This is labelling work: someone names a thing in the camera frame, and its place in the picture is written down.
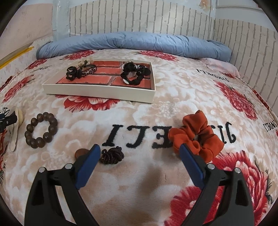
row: red flower print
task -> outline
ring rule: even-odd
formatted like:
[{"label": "red flower print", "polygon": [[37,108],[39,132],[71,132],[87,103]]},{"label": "red flower print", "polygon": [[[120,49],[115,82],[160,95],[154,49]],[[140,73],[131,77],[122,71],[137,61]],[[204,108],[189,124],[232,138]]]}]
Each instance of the red flower print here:
[{"label": "red flower print", "polygon": [[[256,163],[252,164],[245,151],[220,153],[212,162],[221,170],[231,171],[235,167],[241,169],[251,194],[255,225],[258,225],[262,216],[266,213],[268,201],[273,202],[267,192],[271,186],[267,173],[261,172]],[[200,189],[194,186],[188,186],[181,190],[180,194],[175,196],[170,203],[171,216],[164,222],[164,226],[180,226],[194,206],[200,193]],[[205,223],[214,219],[222,193],[223,187],[219,187]]]},{"label": "red flower print", "polygon": [[82,57],[87,57],[89,55],[94,54],[95,52],[93,50],[87,50],[87,51],[81,51],[78,53],[73,53],[70,55],[67,55],[64,57],[65,60],[77,60],[77,59],[81,59]]},{"label": "red flower print", "polygon": [[57,98],[67,99],[64,101],[65,109],[69,109],[71,112],[93,110],[108,110],[114,104],[117,104],[120,100],[104,99],[98,97],[81,97],[81,96],[66,96],[56,95]]},{"label": "red flower print", "polygon": [[236,77],[234,77],[232,74],[230,74],[230,73],[224,73],[224,72],[220,72],[221,74],[223,74],[223,75],[226,75],[227,77],[229,77],[229,78],[233,78],[233,79],[236,79]]},{"label": "red flower print", "polygon": [[14,97],[18,90],[20,90],[23,86],[25,86],[26,83],[32,81],[31,79],[34,75],[29,75],[19,81],[17,84],[15,84],[12,88],[9,89],[9,91],[5,94],[4,100],[2,103],[7,102],[10,98]]},{"label": "red flower print", "polygon": [[251,120],[258,119],[253,104],[250,103],[244,95],[239,93],[236,89],[226,86],[224,83],[216,83],[217,85],[215,86],[220,88],[224,96],[228,98],[235,109],[239,112],[244,112],[247,118]]},{"label": "red flower print", "polygon": [[5,129],[3,133],[0,133],[0,184],[3,185],[2,179],[3,179],[3,174],[4,171],[3,169],[5,168],[5,164],[3,164],[4,160],[4,154],[6,153],[6,147],[4,147],[4,138],[5,134],[7,133],[7,130]]},{"label": "red flower print", "polygon": [[171,54],[157,52],[157,51],[140,51],[139,54],[146,55],[149,57],[158,57],[163,60],[178,61],[178,59]]},{"label": "red flower print", "polygon": [[34,63],[30,64],[26,69],[28,69],[28,70],[33,69],[33,68],[45,63],[46,61],[47,61],[46,59],[36,60]]},{"label": "red flower print", "polygon": [[12,80],[13,76],[10,76],[5,83],[0,87],[0,92],[7,86],[7,84],[10,83],[10,81]]},{"label": "red flower print", "polygon": [[257,98],[262,102],[262,104],[267,108],[267,110],[269,110],[268,104],[264,101],[264,99],[260,96],[260,94],[258,94],[257,91],[254,89],[252,89],[252,91],[257,96]]}]

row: brown round object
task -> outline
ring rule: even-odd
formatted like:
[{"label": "brown round object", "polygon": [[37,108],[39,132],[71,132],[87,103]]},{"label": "brown round object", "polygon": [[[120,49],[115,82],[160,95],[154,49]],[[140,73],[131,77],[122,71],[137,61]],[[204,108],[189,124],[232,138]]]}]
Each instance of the brown round object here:
[{"label": "brown round object", "polygon": [[31,124],[28,124],[26,126],[26,130],[32,133],[34,131],[34,127]]},{"label": "brown round object", "polygon": [[50,125],[55,125],[55,126],[58,125],[58,121],[55,117],[51,117],[48,121]]},{"label": "brown round object", "polygon": [[31,119],[31,125],[36,126],[38,124],[38,120],[36,118]]},{"label": "brown round object", "polygon": [[43,140],[47,143],[50,143],[52,141],[52,135],[49,132],[45,132],[43,134]]},{"label": "brown round object", "polygon": [[45,146],[45,141],[43,140],[43,138],[38,137],[38,138],[36,139],[36,141],[37,141],[37,146],[38,146],[39,148],[43,148],[43,147]]},{"label": "brown round object", "polygon": [[37,120],[38,120],[38,122],[42,122],[43,121],[43,114],[39,113],[37,115]]},{"label": "brown round object", "polygon": [[26,137],[26,144],[30,146],[30,142],[33,139],[33,137]]},{"label": "brown round object", "polygon": [[54,117],[54,115],[52,113],[49,113],[46,117],[47,120],[49,120],[50,118]]},{"label": "brown round object", "polygon": [[37,146],[37,140],[32,138],[31,141],[30,141],[30,146],[31,146],[31,148],[36,149],[38,147]]},{"label": "brown round object", "polygon": [[25,136],[25,138],[32,137],[32,133],[29,131],[25,131],[24,136]]},{"label": "brown round object", "polygon": [[57,133],[57,126],[55,126],[55,125],[50,125],[49,127],[48,127],[48,132],[52,135],[52,136],[54,136],[56,133]]},{"label": "brown round object", "polygon": [[78,159],[80,156],[87,154],[88,152],[89,150],[85,148],[78,149],[74,154],[75,160]]},{"label": "brown round object", "polygon": [[47,121],[48,112],[43,112],[43,120]]}]

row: yellow strip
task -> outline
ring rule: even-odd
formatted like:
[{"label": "yellow strip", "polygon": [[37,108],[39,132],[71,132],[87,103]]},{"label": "yellow strip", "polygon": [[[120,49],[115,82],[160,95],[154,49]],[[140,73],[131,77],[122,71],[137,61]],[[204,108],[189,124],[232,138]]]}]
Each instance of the yellow strip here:
[{"label": "yellow strip", "polygon": [[10,62],[12,62],[14,59],[18,58],[19,56],[21,56],[24,53],[29,52],[31,49],[33,49],[34,47],[29,47],[23,51],[21,51],[20,53],[18,53],[17,55],[15,55],[14,57],[12,57],[11,59],[9,59],[8,61],[6,61],[5,63],[3,63],[2,65],[0,65],[0,69],[2,69],[3,67],[5,67],[7,64],[9,64]]}]

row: bed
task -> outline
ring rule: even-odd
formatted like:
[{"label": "bed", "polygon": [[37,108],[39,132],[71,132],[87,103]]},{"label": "bed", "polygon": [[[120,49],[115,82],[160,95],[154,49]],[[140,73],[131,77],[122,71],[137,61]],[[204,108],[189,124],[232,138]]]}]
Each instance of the bed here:
[{"label": "bed", "polygon": [[[71,61],[126,58],[152,63],[156,93],[152,104],[46,95],[42,84]],[[0,193],[23,224],[30,187],[39,167],[60,169],[74,162],[75,151],[122,147],[125,158],[115,165],[97,164],[80,194],[100,225],[180,226],[200,194],[167,134],[182,118],[204,112],[224,148],[212,163],[220,169],[239,167],[251,193],[255,224],[277,199],[278,120],[267,104],[241,79],[209,69],[197,59],[155,51],[88,50],[41,59],[13,76],[1,90],[2,107],[17,106],[24,122],[14,152],[7,152],[8,133],[1,135]],[[43,148],[32,149],[24,132],[31,118],[51,112],[58,133]],[[47,131],[40,123],[34,137]],[[61,189],[57,190],[67,220],[74,222]],[[206,222],[213,219],[219,189]]]}]

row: orange scrunchie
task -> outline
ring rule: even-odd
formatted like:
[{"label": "orange scrunchie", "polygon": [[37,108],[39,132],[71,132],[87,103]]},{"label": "orange scrunchie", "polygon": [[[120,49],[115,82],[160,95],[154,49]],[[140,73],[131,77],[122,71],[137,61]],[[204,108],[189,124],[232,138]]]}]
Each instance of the orange scrunchie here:
[{"label": "orange scrunchie", "polygon": [[[211,126],[207,125],[207,118],[201,110],[184,116],[182,123],[184,126],[179,129],[171,128],[168,133],[176,154],[180,146],[186,144],[193,154],[200,155],[206,163],[209,163],[221,152],[224,143],[213,133]],[[198,135],[198,141],[193,140],[195,135]]]}]

